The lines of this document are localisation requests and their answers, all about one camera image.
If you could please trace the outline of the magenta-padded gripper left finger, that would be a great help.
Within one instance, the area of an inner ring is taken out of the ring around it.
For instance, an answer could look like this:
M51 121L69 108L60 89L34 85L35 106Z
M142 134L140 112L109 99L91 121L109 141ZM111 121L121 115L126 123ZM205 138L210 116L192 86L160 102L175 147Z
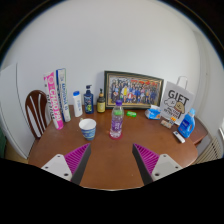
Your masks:
M91 144L87 143L66 155L56 154L42 169L79 185L90 154Z

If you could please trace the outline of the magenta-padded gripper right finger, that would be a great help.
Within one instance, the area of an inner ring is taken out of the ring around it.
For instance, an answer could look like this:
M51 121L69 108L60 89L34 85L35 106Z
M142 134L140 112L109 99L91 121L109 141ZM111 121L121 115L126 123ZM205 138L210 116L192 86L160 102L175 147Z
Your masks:
M132 153L145 185L182 169L168 154L158 155L139 144L133 145Z

